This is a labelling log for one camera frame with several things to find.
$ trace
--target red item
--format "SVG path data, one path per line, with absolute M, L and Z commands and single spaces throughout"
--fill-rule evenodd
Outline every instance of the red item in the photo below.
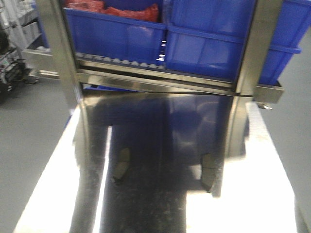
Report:
M 104 2 L 101 0 L 67 0 L 67 7 L 76 10 L 101 12 L 104 8 Z
M 101 12 L 108 15 L 134 18 L 151 22 L 157 22 L 159 16 L 159 8 L 156 3 L 150 7 L 147 7 L 143 11 L 122 11 L 114 7 L 108 7 L 106 10 L 101 10 Z
M 76 10 L 87 10 L 88 9 L 87 4 L 85 2 L 84 3 L 73 3 L 72 2 L 72 3 L 69 3 L 67 7 L 76 9 Z

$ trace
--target metal frame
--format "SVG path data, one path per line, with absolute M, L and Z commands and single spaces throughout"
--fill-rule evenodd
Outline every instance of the metal frame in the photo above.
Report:
M 283 0 L 258 0 L 235 92 L 252 96 L 274 35 Z
M 70 113 L 82 98 L 76 61 L 65 15 L 59 0 L 38 0 L 37 8 L 49 38 L 53 61 L 65 93 Z
M 36 2 L 53 54 L 54 65 L 49 62 L 49 68 L 54 69 L 52 70 L 54 77 L 55 71 L 58 71 L 71 110 L 82 97 L 80 82 L 111 85 L 146 92 L 209 93 L 257 96 L 257 98 L 260 95 L 259 99 L 263 100 L 268 98 L 261 96 L 262 93 L 267 94 L 276 91 L 277 94 L 272 94 L 273 98 L 270 102 L 277 102 L 277 97 L 280 97 L 282 92 L 280 88 L 271 88 L 271 91 L 266 92 L 262 91 L 262 87 L 257 87 L 282 6 L 282 0 L 257 0 L 241 71 L 235 83 L 203 79 L 202 77 L 178 72 L 77 60 L 59 0 L 37 0 Z M 45 63 L 51 58 L 49 55 L 42 53 L 40 56 L 45 57 Z M 40 66 L 40 70 L 47 74 L 48 72 L 45 71 L 49 69 Z

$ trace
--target blue plastic bin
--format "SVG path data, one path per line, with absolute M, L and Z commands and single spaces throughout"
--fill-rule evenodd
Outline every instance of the blue plastic bin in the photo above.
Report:
M 285 0 L 272 44 L 297 47 L 311 25 L 311 0 Z
M 156 63 L 165 25 L 65 9 L 77 52 Z
M 243 39 L 168 26 L 166 67 L 233 81 L 242 58 Z M 260 83 L 274 85 L 297 48 L 271 46 Z
M 254 0 L 174 0 L 172 24 L 209 33 L 245 37 Z
M 174 0 L 174 26 L 244 38 L 254 0 Z M 272 44 L 296 47 L 311 25 L 311 0 L 284 0 Z

